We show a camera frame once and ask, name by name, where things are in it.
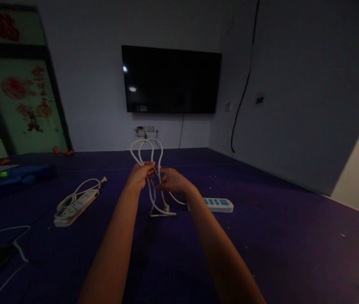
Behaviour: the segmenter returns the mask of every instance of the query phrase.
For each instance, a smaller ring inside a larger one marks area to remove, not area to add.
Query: power strip
[[[99,195],[98,189],[93,189],[85,192],[79,199],[73,202],[69,207],[74,208],[76,213],[71,209],[66,209],[62,212],[61,218],[54,219],[54,225],[56,227],[68,227],[85,211],[86,208],[95,200]]]
[[[212,212],[232,213],[234,205],[226,198],[203,198]]]

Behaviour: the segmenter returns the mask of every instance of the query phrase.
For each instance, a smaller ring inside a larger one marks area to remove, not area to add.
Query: black tv screen
[[[221,54],[122,46],[127,112],[214,113]]]

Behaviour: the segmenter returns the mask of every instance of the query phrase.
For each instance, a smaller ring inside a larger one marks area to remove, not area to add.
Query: hand
[[[143,162],[144,166],[135,164],[132,172],[127,180],[126,187],[132,187],[135,190],[141,191],[146,185],[146,176],[150,179],[154,178],[155,162]]]
[[[165,174],[161,179],[161,184],[157,186],[158,190],[167,190],[170,192],[187,192],[194,185],[187,180],[181,173],[172,168],[162,168],[161,174]]]

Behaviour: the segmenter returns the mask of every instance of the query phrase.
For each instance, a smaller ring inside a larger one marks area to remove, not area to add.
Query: chinese character decoration
[[[15,20],[11,16],[0,13],[0,37],[5,40],[19,41],[20,32],[14,23]]]
[[[53,110],[48,106],[47,101],[46,98],[42,98],[41,104],[36,107],[36,113],[39,117],[44,117],[50,126],[49,117],[53,114]]]
[[[2,91],[6,96],[12,99],[23,99],[27,96],[36,96],[37,93],[29,89],[32,85],[31,80],[23,80],[19,77],[6,77],[2,80]]]
[[[27,130],[31,132],[33,129],[35,129],[37,132],[43,132],[43,130],[40,128],[39,124],[37,123],[36,114],[33,111],[32,106],[26,106],[22,103],[20,103],[16,110],[24,116],[24,120],[28,121],[27,124]]]
[[[32,71],[32,74],[34,76],[33,80],[35,80],[37,82],[37,88],[41,91],[40,95],[43,97],[48,95],[46,93],[46,85],[44,84],[44,72],[45,72],[45,70],[43,68],[39,67],[38,65]]]

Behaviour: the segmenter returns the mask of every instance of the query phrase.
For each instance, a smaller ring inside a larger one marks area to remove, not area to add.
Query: purple mat
[[[20,240],[31,263],[0,303],[76,303],[134,161],[125,151],[30,154],[15,162],[53,164],[59,176],[0,198],[0,229],[36,221]],[[232,201],[232,214],[215,216],[268,303],[359,303],[358,211],[209,149],[166,150],[162,164],[203,196]],[[103,176],[109,181],[95,202],[71,227],[55,228],[55,205],[82,181]],[[176,217],[150,218],[147,191],[140,196],[124,303],[218,303],[190,213],[167,202]],[[20,265],[15,256],[0,286]]]

